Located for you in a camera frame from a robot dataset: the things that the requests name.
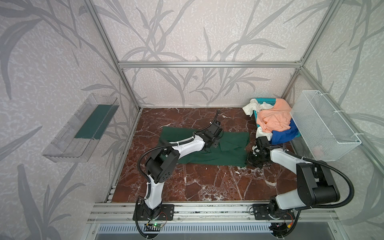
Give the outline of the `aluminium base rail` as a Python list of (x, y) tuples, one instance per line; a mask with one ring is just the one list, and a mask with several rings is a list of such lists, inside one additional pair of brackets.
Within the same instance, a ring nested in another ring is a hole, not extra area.
[[(252, 202), (172, 202), (175, 206), (168, 223), (250, 223)], [(133, 223), (135, 203), (94, 204), (88, 224)], [(302, 211), (299, 222), (339, 222), (334, 210), (312, 209)]]

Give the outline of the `aluminium frame post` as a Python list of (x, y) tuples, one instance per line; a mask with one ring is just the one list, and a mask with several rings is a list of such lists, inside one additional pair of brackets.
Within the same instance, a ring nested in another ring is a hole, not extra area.
[(106, 34), (106, 31), (104, 30), (103, 28), (103, 25), (102, 25), (102, 22), (98, 16), (98, 13), (97, 13), (97, 10), (96, 10), (96, 6), (94, 5), (93, 1), (91, 0), (85, 0), (85, 5), (86, 5), (86, 8), (87, 8), (87, 11), (88, 13), (90, 14), (94, 24), (95, 24), (95, 27), (96, 27), (96, 30), (97, 32), (99, 33), (100, 37), (101, 37), (101, 40), (108, 52), (108, 55), (110, 56), (111, 60), (112, 60), (112, 65), (114, 67), (114, 69), (117, 71), (117, 74), (120, 78), (120, 80), (122, 81), (125, 89), (127, 90), (130, 98), (132, 99), (133, 103), (134, 103), (134, 106), (136, 107), (136, 109), (138, 111), (141, 110), (141, 107), (131, 89), (131, 86), (126, 78), (126, 76), (124, 75), (122, 69), (120, 68), (119, 66), (119, 61), (117, 59), (117, 56), (112, 48), (112, 45), (108, 39), (108, 36)]

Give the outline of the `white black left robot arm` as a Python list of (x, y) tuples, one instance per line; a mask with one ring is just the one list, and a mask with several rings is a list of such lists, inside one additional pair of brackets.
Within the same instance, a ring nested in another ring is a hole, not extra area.
[(147, 191), (144, 204), (149, 210), (157, 210), (162, 204), (164, 183), (172, 176), (179, 159), (195, 152), (216, 147), (220, 141), (222, 129), (194, 133), (191, 137), (176, 141), (161, 141), (160, 145), (151, 149), (151, 156), (146, 162), (144, 176), (147, 180)]

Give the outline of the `aluminium frame crossbar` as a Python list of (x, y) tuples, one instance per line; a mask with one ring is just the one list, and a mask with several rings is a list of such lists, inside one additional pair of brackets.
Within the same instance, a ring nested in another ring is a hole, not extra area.
[(292, 61), (209, 62), (209, 61), (121, 61), (121, 69), (128, 68), (299, 68), (301, 63)]

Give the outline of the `green t-shirt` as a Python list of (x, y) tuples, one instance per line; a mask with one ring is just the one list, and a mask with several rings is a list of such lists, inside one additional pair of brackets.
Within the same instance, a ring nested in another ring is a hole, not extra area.
[[(160, 139), (176, 142), (193, 135), (195, 129), (163, 127)], [(221, 134), (219, 145), (206, 150), (191, 153), (182, 157), (179, 164), (199, 164), (212, 166), (245, 167), (247, 159), (246, 146), (249, 143), (248, 132), (224, 132)]]

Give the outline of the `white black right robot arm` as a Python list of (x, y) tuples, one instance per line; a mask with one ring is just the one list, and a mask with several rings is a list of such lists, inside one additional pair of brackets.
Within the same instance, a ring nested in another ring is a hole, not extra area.
[(296, 189), (272, 199), (280, 210), (311, 209), (340, 200), (340, 192), (329, 168), (305, 161), (303, 157), (296, 156), (288, 150), (277, 148), (249, 152), (247, 163), (255, 168), (276, 163), (296, 175)]

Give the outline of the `blue t-shirt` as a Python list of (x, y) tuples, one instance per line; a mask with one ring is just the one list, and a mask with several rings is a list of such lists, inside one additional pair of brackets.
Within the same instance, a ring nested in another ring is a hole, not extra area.
[(293, 119), (291, 119), (291, 122), (290, 122), (290, 129), (282, 132), (272, 131), (272, 134), (273, 134), (271, 138), (272, 145), (284, 144), (293, 140), (294, 138), (301, 136)]

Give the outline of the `clear acrylic wall shelf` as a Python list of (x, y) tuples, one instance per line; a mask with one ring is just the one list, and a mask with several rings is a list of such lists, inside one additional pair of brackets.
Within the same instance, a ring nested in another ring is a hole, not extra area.
[(88, 162), (119, 106), (117, 97), (90, 94), (42, 155), (54, 163)]

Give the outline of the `green circuit board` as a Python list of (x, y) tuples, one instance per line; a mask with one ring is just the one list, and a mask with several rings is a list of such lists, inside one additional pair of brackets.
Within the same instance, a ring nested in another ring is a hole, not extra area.
[(156, 232), (156, 231), (162, 230), (165, 227), (165, 225), (166, 225), (166, 222), (147, 223), (147, 224), (145, 224), (145, 229), (146, 229), (146, 231), (149, 231), (149, 232)]

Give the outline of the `white t-shirt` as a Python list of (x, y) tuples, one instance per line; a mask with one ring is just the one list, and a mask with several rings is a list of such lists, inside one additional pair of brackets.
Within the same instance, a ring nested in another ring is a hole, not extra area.
[[(250, 102), (245, 105), (242, 109), (244, 113), (251, 117), (254, 115), (257, 119), (257, 114), (262, 110), (270, 110), (275, 105), (276, 100), (275, 99), (265, 99), (265, 98), (258, 98), (258, 99), (251, 99)], [(262, 127), (260, 127), (257, 124), (257, 131), (256, 131), (256, 138), (261, 136), (266, 136), (268, 140), (270, 141), (272, 138), (272, 133), (265, 133), (262, 130)]]

